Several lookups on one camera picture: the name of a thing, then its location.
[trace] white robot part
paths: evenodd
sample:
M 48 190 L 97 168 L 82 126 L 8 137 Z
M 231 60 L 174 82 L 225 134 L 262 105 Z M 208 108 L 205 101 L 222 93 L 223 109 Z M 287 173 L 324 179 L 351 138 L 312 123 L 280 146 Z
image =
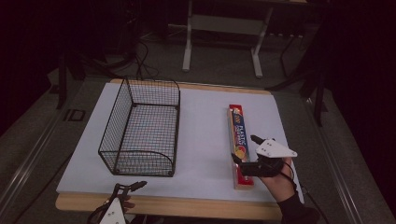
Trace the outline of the white robot part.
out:
M 113 200 L 100 224 L 126 224 L 119 198 Z
M 268 158 L 297 157 L 297 152 L 282 146 L 274 139 L 265 139 L 264 142 L 256 148 L 256 153 Z

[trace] gray carpet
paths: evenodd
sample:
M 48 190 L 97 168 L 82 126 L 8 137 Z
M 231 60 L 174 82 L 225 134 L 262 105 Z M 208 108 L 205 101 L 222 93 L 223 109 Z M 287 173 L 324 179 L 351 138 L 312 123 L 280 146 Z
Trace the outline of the gray carpet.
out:
M 158 40 L 155 35 L 147 35 L 143 42 L 148 46 L 145 64 L 148 66 L 149 74 L 143 69 L 143 75 L 155 76 L 158 70 L 160 76 L 170 77 L 178 82 L 255 89 L 264 89 L 286 79 L 280 67 L 279 55 L 287 44 L 287 38 L 265 38 L 260 53 L 264 78 L 257 79 L 254 77 L 250 58 L 249 45 L 254 43 L 250 37 L 220 36 L 214 41 L 210 38 L 208 40 L 207 36 L 207 33 L 194 34 L 196 42 L 192 47 L 191 70 L 185 73 L 181 71 L 185 33 L 175 30 L 167 41 Z M 288 73 L 295 68 L 304 54 L 304 42 L 301 41 L 301 38 L 294 41 L 284 56 Z M 138 49 L 142 58 L 145 48 L 140 45 Z M 115 72 L 120 75 L 134 75 L 135 70 L 136 64 L 131 64 Z M 65 168 L 61 165 L 74 151 L 94 109 L 95 99 L 105 83 L 110 80 L 90 68 L 87 68 L 87 73 L 83 82 L 69 78 L 69 102 L 63 110 L 55 109 L 57 96 L 46 93 L 1 137 L 0 188 L 4 191 L 29 150 L 35 147 L 36 140 L 48 129 L 49 122 L 56 121 L 56 126 L 50 129 L 49 139 L 45 141 L 44 151 L 35 169 L 8 208 L 7 217 L 2 223 L 13 223 L 18 217 L 21 217 L 18 223 L 86 222 L 89 213 L 60 211 L 54 204 L 58 195 L 55 190 Z M 54 83 L 57 82 L 56 75 L 57 71 L 49 74 Z M 299 151 L 295 164 L 300 181 L 309 189 L 330 223 L 396 223 L 370 176 L 352 134 L 332 100 L 332 94 L 329 91 L 325 92 L 324 104 L 328 112 L 322 113 L 323 128 L 319 128 L 312 119 L 310 105 L 297 93 L 301 85 L 302 83 L 296 83 L 282 91 L 273 92 L 290 148 Z M 64 120 L 67 109 L 84 110 L 87 114 L 83 121 L 67 121 Z M 336 184 L 339 182 L 345 183 L 346 186 L 337 187 Z M 42 189 L 42 194 L 35 198 Z M 345 208 L 345 202 L 348 200 L 343 196 L 343 192 L 350 196 L 353 205 L 356 206 L 359 212 L 358 220 L 353 221 L 348 209 Z M 314 206 L 306 196 L 305 201 L 308 206 Z M 262 222 L 166 217 L 164 223 Z

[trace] wire mesh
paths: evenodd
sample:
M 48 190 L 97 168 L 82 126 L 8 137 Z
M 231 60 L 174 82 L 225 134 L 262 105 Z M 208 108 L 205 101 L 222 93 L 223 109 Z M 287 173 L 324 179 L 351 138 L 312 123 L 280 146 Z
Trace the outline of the wire mesh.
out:
M 110 172 L 173 176 L 179 109 L 175 82 L 124 79 L 99 148 Z

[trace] black wire basket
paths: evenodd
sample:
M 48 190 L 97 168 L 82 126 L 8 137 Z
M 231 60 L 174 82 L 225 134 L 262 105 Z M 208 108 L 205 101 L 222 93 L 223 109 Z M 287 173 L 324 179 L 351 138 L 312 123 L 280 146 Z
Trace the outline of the black wire basket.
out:
M 128 80 L 121 85 L 99 147 L 113 175 L 173 176 L 180 90 L 176 82 Z

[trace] sleeve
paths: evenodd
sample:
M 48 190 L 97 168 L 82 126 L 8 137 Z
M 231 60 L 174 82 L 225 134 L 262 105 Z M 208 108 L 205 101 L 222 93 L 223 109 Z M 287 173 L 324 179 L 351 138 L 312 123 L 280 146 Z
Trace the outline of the sleeve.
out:
M 286 201 L 277 203 L 282 212 L 282 224 L 315 224 L 320 215 L 314 208 L 305 207 L 298 197 L 297 192 Z

